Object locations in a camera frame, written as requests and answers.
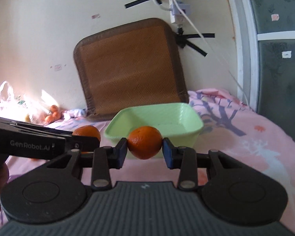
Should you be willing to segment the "black tape cross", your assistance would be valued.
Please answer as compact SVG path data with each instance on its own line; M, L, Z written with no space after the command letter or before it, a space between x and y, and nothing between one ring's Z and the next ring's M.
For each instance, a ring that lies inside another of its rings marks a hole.
M185 48L186 46L189 46L190 48L192 48L195 51L197 51L198 53L200 53L203 57L206 57L207 52L205 52L203 49L199 48L193 42L189 41L189 39L196 39L196 38L201 38L201 36L199 34L184 34L182 27L178 27L176 34L175 34L176 44L181 49Z

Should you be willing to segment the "glass door with white frame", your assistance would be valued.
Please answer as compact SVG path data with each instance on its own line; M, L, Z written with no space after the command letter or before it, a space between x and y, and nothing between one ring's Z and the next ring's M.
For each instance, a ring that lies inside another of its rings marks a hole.
M249 105L295 141L295 0L230 0Z

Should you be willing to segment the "tangerines in bag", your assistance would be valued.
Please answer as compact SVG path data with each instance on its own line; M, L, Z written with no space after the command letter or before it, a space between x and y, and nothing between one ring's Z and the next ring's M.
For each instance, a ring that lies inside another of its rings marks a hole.
M57 105L53 104L47 109L44 122L46 124L51 124L57 120L60 120L61 117L62 112L60 108Z

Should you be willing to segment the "orange tangerine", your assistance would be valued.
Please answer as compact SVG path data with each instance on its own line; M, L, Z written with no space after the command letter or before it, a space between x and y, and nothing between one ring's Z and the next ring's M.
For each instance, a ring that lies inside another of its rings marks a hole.
M72 132L72 136L95 137L101 141L100 131L92 125L85 125L75 129Z
M128 150L136 158L150 159L162 148L162 135L154 127L142 126L130 132L127 145Z

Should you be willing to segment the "pink deer print bedsheet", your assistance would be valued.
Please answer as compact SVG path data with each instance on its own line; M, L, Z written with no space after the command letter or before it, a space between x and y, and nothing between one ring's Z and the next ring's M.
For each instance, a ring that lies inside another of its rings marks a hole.
M295 142L279 126L250 110L227 91L202 89L189 91L190 105L204 121L204 129L197 138L194 149L207 153L217 149L240 160L242 163L265 173L280 182L288 193L289 203L281 222L295 233ZM109 122L92 122L81 117L80 111L64 113L64 119L47 127L74 131L84 125L94 125L102 135L101 146L114 146L104 137ZM231 119L229 129L227 119ZM43 160L10 157L8 182L42 165ZM167 169L161 158L126 158L122 169L110 170L112 183L116 181L173 181L177 170Z

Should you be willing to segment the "green plastic basket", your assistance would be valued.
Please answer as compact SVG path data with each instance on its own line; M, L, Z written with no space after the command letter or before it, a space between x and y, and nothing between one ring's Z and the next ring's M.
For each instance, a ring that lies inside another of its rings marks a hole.
M142 126L156 128L176 147L194 147L204 122L187 103L164 103L130 107L119 111L108 124L104 136L113 145Z

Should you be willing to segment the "brown woven seat cushion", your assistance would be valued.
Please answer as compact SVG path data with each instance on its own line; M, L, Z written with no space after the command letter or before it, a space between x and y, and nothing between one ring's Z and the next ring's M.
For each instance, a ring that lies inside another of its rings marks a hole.
M175 34L149 18L93 34L73 58L87 117L111 120L124 108L189 101Z

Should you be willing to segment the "white plastic bag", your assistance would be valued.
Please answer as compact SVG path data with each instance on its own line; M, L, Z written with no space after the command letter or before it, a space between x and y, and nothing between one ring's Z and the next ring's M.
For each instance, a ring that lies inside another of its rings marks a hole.
M17 96L9 82L0 85L0 117L35 125L48 125L44 122L46 111L51 105L59 103L45 90L41 96L28 94Z

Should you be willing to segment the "white power strip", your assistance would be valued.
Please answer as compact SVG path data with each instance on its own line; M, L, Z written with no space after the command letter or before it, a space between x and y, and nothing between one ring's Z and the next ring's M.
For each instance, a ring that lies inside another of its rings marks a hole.
M191 12L190 5L184 3L184 0L169 0L170 20L172 24L182 26L186 19L181 10L188 16Z

